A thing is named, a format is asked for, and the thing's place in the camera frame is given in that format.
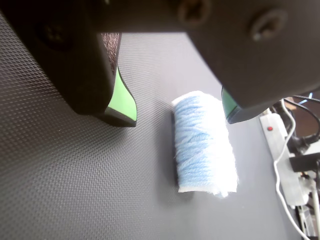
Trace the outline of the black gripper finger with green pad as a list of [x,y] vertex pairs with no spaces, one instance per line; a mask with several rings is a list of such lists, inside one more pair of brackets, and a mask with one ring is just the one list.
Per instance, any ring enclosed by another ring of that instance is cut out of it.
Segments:
[[241,120],[320,86],[317,0],[99,0],[97,28],[185,32]]
[[0,10],[70,108],[135,127],[137,105],[93,18],[103,0],[3,0]]

